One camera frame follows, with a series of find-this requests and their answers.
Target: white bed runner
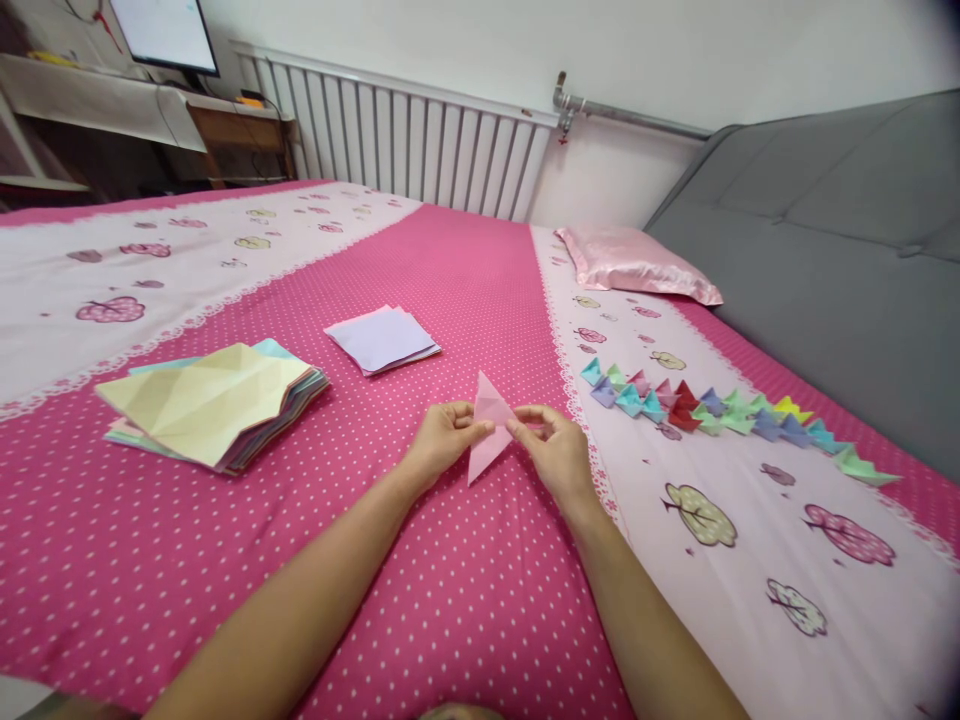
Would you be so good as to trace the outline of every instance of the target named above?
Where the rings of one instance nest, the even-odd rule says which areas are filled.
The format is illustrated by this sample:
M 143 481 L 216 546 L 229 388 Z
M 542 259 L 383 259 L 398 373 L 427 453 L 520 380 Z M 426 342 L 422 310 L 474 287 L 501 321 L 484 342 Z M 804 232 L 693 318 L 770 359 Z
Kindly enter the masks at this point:
M 420 205 L 329 183 L 0 229 L 0 420 Z
M 698 397 L 753 389 L 669 302 L 584 291 L 562 242 L 533 238 L 570 410 L 582 406 L 615 514 L 750 716 L 936 716 L 954 680 L 957 573 L 814 448 L 661 431 L 600 405 L 579 376 L 595 357 Z

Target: monitor screen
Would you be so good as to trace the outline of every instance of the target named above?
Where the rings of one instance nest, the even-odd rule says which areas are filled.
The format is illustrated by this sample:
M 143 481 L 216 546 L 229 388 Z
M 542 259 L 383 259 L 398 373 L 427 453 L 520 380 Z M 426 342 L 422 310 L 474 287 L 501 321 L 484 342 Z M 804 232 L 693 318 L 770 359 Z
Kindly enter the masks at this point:
M 197 0 L 112 0 L 137 62 L 219 75 Z

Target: lace trim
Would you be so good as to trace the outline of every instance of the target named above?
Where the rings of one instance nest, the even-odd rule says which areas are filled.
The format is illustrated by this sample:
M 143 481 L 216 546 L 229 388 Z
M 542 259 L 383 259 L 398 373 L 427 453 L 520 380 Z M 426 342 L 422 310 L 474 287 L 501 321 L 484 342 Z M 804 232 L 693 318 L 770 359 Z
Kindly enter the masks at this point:
M 531 233 L 531 240 L 536 245 L 536 240 Z M 600 451 L 597 449 L 596 440 L 593 437 L 593 431 L 587 423 L 586 415 L 583 412 L 583 405 L 580 404 L 580 393 L 577 392 L 577 386 L 574 381 L 573 370 L 571 369 L 567 350 L 564 346 L 563 335 L 560 331 L 560 323 L 557 320 L 556 310 L 553 304 L 553 298 L 547 286 L 547 278 L 543 272 L 543 264 L 540 260 L 540 254 L 537 253 L 537 267 L 540 270 L 540 284 L 543 287 L 543 300 L 547 308 L 547 318 L 550 321 L 550 336 L 553 339 L 553 347 L 557 353 L 557 364 L 560 366 L 560 377 L 563 380 L 563 391 L 567 396 L 567 411 L 573 417 L 574 421 L 583 428 L 587 435 L 587 445 L 590 452 L 590 469 L 593 472 L 593 486 L 597 491 L 597 496 L 613 521 L 617 524 L 629 541 L 629 530 L 623 520 L 620 512 L 620 503 L 617 501 L 617 495 L 610 484 L 610 478 L 607 475 L 603 460 L 600 457 Z
M 111 358 L 106 360 L 101 360 L 95 365 L 82 370 L 74 375 L 71 375 L 66 378 L 61 378 L 46 387 L 35 390 L 30 395 L 19 400 L 12 400 L 4 405 L 0 405 L 0 422 L 5 422 L 7 420 L 12 420 L 14 418 L 22 417 L 24 415 L 29 415 L 34 412 L 37 408 L 43 405 L 46 402 L 48 397 L 54 395 L 64 395 L 66 393 L 74 392 L 79 390 L 91 380 L 93 380 L 97 375 L 103 375 L 104 373 L 113 372 L 114 370 L 119 370 L 124 365 L 126 365 L 132 358 L 146 355 L 150 352 L 156 350 L 162 343 L 167 342 L 168 340 L 173 340 L 178 338 L 187 330 L 192 330 L 193 328 L 198 328 L 203 325 L 208 317 L 213 317 L 217 313 L 221 312 L 227 305 L 233 305 L 236 302 L 242 300 L 245 296 L 255 293 L 260 288 L 266 287 L 270 283 L 279 280 L 291 273 L 302 270 L 308 265 L 312 265 L 315 262 L 323 260 L 335 255 L 336 253 L 343 252 L 347 248 L 355 245 L 361 240 L 365 240 L 370 237 L 370 235 L 376 234 L 376 232 L 368 233 L 361 237 L 356 238 L 355 240 L 348 242 L 342 247 L 332 250 L 326 254 L 318 255 L 309 260 L 303 260 L 296 263 L 295 265 L 290 266 L 282 272 L 274 273 L 267 278 L 262 280 L 257 280 L 253 285 L 245 287 L 240 292 L 234 295 L 228 295 L 220 300 L 204 305 L 201 309 L 195 312 L 193 315 L 188 317 L 186 320 L 181 322 L 179 325 L 175 326 L 172 329 L 162 330 L 153 338 L 147 340 L 144 343 L 138 343 L 131 346 L 126 351 L 114 355 Z
M 700 331 L 700 328 L 694 325 L 690 321 L 690 319 L 687 318 L 687 316 L 684 313 L 682 313 L 679 310 L 679 308 L 677 308 L 676 305 L 674 305 L 672 302 L 668 304 L 670 305 L 670 309 L 680 317 L 680 320 L 682 320 L 683 323 L 688 328 L 690 328 L 694 333 L 696 333 L 697 336 L 699 336 L 701 341 L 703 341 L 707 346 L 713 349 L 713 351 L 717 355 L 720 356 L 720 359 L 723 362 L 723 364 L 726 365 L 726 367 L 737 376 L 737 379 L 740 380 L 748 388 L 750 393 L 756 395 L 758 392 L 757 388 L 753 385 L 752 382 L 750 382 L 750 380 L 746 376 L 744 376 L 742 372 L 740 372 L 740 369 L 735 367 L 727 359 L 727 356 L 724 355 L 722 352 L 720 352 L 720 350 L 718 350 L 717 347 L 712 342 L 710 342 L 709 339 L 707 339 L 707 336 Z M 910 510 L 905 508 L 903 505 L 901 505 L 899 502 L 897 502 L 893 498 L 888 497 L 887 495 L 884 495 L 882 492 L 880 492 L 879 488 L 875 488 L 870 485 L 864 485 L 864 487 L 867 488 L 871 492 L 871 494 L 873 494 L 873 496 L 880 501 L 881 505 L 887 508 L 891 513 L 893 513 L 894 516 L 896 516 L 898 520 L 900 520 L 907 527 L 909 527 L 911 532 L 913 532 L 914 535 L 920 538 L 920 540 L 922 540 L 923 543 L 928 548 L 930 548 L 930 550 L 933 551 L 935 555 L 937 555 L 941 560 L 946 562 L 956 572 L 960 573 L 960 558 L 957 557 L 957 554 L 954 552 L 953 547 L 951 547 L 950 543 L 948 543 L 946 540 L 944 540 L 942 537 L 937 535 L 935 532 L 933 532 L 929 528 L 921 525 L 916 520 L 916 518 L 914 518 L 913 513 L 910 512 Z

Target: radiator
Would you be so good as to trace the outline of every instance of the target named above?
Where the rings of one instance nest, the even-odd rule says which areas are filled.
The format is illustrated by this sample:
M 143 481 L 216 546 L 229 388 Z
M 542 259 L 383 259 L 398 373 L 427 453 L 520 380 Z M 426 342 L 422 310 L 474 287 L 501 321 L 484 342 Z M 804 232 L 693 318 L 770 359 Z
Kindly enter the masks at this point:
M 555 113 L 232 41 L 244 86 L 300 126 L 301 178 L 524 222 Z

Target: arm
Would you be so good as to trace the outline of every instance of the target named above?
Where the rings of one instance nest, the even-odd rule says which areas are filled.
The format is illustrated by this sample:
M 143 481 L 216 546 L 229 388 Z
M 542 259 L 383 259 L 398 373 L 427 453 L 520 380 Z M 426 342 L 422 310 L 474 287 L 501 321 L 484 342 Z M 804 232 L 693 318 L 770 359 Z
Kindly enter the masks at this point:
M 220 627 L 149 720 L 286 717 L 326 664 L 414 502 L 472 443 L 473 405 L 427 411 L 406 457 Z
M 651 720 L 746 718 L 601 506 L 580 426 L 543 405 L 515 412 L 542 426 L 511 421 L 510 431 L 530 451 L 573 534 L 634 713 Z

